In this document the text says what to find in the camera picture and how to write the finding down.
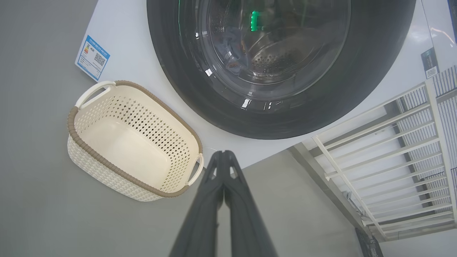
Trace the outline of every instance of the washing machine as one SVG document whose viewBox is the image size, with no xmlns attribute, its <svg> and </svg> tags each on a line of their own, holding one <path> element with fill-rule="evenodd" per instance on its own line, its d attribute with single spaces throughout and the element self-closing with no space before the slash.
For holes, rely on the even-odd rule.
<svg viewBox="0 0 457 257">
<path fill-rule="evenodd" d="M 446 0 L 99 0 L 75 64 L 144 86 L 207 160 L 246 167 L 456 65 L 454 15 Z"/>
</svg>

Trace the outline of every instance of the white washing machine body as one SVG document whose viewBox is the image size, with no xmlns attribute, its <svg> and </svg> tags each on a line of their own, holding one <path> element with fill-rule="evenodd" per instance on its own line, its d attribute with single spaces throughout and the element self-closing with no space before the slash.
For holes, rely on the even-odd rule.
<svg viewBox="0 0 457 257">
<path fill-rule="evenodd" d="M 395 62 L 362 103 L 336 122 L 305 135 L 276 140 L 251 139 L 212 125 L 181 99 L 157 58 L 146 9 L 144 0 L 99 0 L 75 64 L 97 82 L 130 80 L 151 91 L 196 131 L 203 144 L 206 164 L 215 151 L 231 150 L 241 168 L 247 167 L 407 91 L 426 80 L 422 56 L 432 48 L 439 71 L 457 65 L 457 47 L 448 2 L 417 0 L 408 34 Z M 83 58 L 88 41 L 107 57 L 99 70 L 88 69 L 88 62 L 93 60 Z"/>
</svg>

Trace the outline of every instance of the basket rim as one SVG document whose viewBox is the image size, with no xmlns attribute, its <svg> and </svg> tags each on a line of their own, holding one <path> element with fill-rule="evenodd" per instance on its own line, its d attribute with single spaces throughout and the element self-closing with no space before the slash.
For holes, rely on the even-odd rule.
<svg viewBox="0 0 457 257">
<path fill-rule="evenodd" d="M 198 137 L 198 135 L 170 107 L 168 107 L 165 103 L 163 103 L 160 99 L 158 99 L 155 95 L 153 95 L 147 89 L 145 89 L 144 87 L 142 87 L 142 86 L 140 86 L 140 85 L 138 85 L 138 84 L 136 84 L 134 82 L 127 81 L 127 80 L 117 80 L 117 81 L 115 81 L 115 83 L 116 83 L 117 86 L 131 86 L 131 87 L 133 87 L 133 88 L 135 88 L 137 90 L 140 90 L 142 93 L 147 95 L 153 101 L 158 103 L 163 109 L 168 111 L 168 113 L 170 113 L 176 120 L 178 120 L 194 136 L 194 138 L 195 138 L 195 140 L 197 141 L 197 144 L 198 144 L 198 152 L 199 152 L 199 154 L 202 153 L 202 149 L 203 149 L 202 142 L 200 141 L 200 138 Z M 70 113 L 68 114 L 68 118 L 67 118 L 68 133 L 69 133 L 70 137 L 72 138 L 72 140 L 79 147 L 81 147 L 85 152 L 87 152 L 90 156 L 92 156 L 92 158 L 96 159 L 98 162 L 103 164 L 106 168 L 110 169 L 111 171 L 113 171 L 114 173 L 120 175 L 121 177 L 123 177 L 124 179 L 130 181 L 131 183 L 133 183 L 133 184 L 135 184 L 135 185 L 137 185 L 137 186 L 139 186 L 139 187 L 141 187 L 141 188 L 143 188 L 143 189 L 145 189 L 145 190 L 147 190 L 147 191 L 149 191 L 151 193 L 157 194 L 158 196 L 162 196 L 162 197 L 170 198 L 170 197 L 179 196 L 179 195 L 183 194 L 190 187 L 189 185 L 185 185 L 179 191 L 176 191 L 176 192 L 173 192 L 173 193 L 166 193 L 166 192 L 158 190 L 158 189 L 156 189 L 156 188 L 154 188 L 154 187 L 152 187 L 152 186 L 150 186 L 150 185 L 148 185 L 148 184 L 136 179 L 135 177 L 131 176 L 130 174 L 126 173 L 125 171 L 121 170 L 120 168 L 118 168 L 117 166 L 112 164 L 110 161 L 108 161 L 103 156 L 101 156 L 99 153 L 97 153 L 94 149 L 92 149 L 86 142 L 84 142 L 84 140 L 76 132 L 76 129 L 74 127 L 74 119 L 75 119 L 76 114 L 78 113 L 78 111 L 79 111 L 79 108 L 74 106 L 70 110 Z"/>
</svg>

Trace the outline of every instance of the grey floor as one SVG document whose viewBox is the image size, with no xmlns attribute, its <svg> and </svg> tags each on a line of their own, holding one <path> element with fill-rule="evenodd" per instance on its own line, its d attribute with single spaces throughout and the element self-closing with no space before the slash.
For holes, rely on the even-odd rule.
<svg viewBox="0 0 457 257">
<path fill-rule="evenodd" d="M 0 256 L 167 256 L 195 187 L 140 203 L 67 155 L 66 118 L 94 81 L 74 65 L 96 0 L 2 1 Z M 352 226 L 288 152 L 245 169 L 280 256 L 359 256 Z M 221 212 L 219 256 L 229 256 Z"/>
</svg>

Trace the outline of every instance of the green light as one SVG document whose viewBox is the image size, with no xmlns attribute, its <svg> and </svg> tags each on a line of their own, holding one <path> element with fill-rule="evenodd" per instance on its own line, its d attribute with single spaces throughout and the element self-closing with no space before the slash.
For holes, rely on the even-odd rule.
<svg viewBox="0 0 457 257">
<path fill-rule="evenodd" d="M 251 16 L 251 31 L 257 31 L 257 19 L 259 18 L 259 12 L 253 11 Z"/>
</svg>

